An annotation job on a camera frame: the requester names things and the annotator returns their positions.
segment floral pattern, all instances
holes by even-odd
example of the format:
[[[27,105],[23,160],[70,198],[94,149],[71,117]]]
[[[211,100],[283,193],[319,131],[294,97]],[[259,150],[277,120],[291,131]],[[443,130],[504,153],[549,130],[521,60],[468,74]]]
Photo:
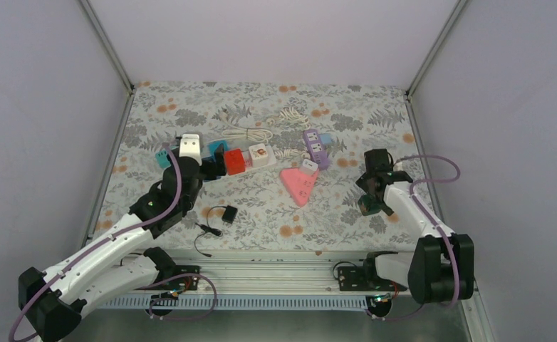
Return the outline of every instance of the floral pattern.
[[[320,173],[310,201],[298,207],[279,172],[301,164],[300,154],[278,158],[277,165],[256,172],[206,182],[199,198],[179,224],[155,241],[166,249],[192,249],[200,233],[196,223],[222,229],[222,237],[205,236],[200,249],[374,251],[413,250],[413,239],[397,215],[364,217],[357,206],[363,193],[354,181],[364,172],[365,151],[387,148],[394,158],[417,154],[404,100],[397,88],[368,85],[279,85],[272,83],[144,82],[136,91],[113,174],[96,227],[102,234],[160,180],[155,153],[182,133],[196,132],[205,141],[227,129],[221,113],[240,127],[274,133],[274,150],[305,151],[302,127],[276,120],[283,108],[307,115],[313,128],[329,133],[331,166]],[[229,141],[229,147],[253,145]],[[202,148],[209,154],[207,147]],[[406,162],[413,178],[423,177],[418,161]],[[427,188],[419,192],[429,202]],[[220,220],[230,204],[239,209],[233,225]]]

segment gray floor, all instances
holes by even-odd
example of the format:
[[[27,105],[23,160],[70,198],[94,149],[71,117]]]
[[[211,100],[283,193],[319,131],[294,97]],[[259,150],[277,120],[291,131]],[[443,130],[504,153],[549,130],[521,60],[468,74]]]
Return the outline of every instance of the gray floor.
[[[395,301],[393,316],[414,311],[410,298]],[[144,311],[97,310],[65,342],[107,341],[469,341],[460,307],[429,305],[419,316],[398,322],[371,321],[346,311],[217,311],[203,321],[151,320]]]

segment red cube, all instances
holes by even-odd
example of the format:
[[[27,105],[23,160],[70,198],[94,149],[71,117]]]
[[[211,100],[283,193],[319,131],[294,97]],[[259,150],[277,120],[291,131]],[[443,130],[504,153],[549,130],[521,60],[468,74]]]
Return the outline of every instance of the red cube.
[[[224,153],[224,162],[228,175],[236,175],[237,173],[245,172],[245,159],[241,150],[230,150]]]

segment white wall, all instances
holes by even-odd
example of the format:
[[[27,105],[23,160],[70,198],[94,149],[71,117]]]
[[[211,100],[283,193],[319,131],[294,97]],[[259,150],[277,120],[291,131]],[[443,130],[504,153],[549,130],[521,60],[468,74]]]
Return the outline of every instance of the white wall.
[[[91,0],[132,81],[408,88],[456,0]]]
[[[557,341],[557,1],[471,1],[414,105],[497,340]]]
[[[19,274],[81,243],[125,101],[77,1],[0,0],[0,341]]]

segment purple power strip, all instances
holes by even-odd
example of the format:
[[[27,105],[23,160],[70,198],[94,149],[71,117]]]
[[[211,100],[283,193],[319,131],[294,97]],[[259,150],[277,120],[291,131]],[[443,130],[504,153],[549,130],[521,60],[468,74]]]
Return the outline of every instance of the purple power strip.
[[[331,164],[327,151],[321,142],[321,135],[318,131],[311,128],[303,131],[303,141],[306,142],[308,153],[312,157],[312,161],[318,164],[319,170],[327,170]]]

